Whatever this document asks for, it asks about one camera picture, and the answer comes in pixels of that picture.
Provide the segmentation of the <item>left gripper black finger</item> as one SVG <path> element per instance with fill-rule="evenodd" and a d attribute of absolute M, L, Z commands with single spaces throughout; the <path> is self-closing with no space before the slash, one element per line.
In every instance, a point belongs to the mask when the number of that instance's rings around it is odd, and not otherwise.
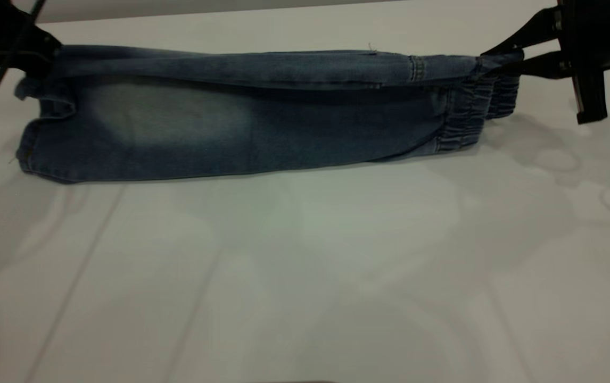
<path fill-rule="evenodd" d="M 0 68 L 7 62 L 8 68 L 45 76 L 61 49 L 56 37 L 35 24 L 35 15 L 0 1 Z"/>

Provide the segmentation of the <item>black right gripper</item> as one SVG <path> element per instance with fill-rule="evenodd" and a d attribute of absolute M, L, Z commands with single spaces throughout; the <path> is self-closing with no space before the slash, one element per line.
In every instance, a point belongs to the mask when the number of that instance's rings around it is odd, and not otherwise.
<path fill-rule="evenodd" d="M 610 1 L 558 1 L 482 56 L 508 54 L 558 39 L 560 51 L 526 59 L 517 73 L 545 79 L 571 78 L 579 124 L 608 117 L 604 73 L 610 70 Z"/>

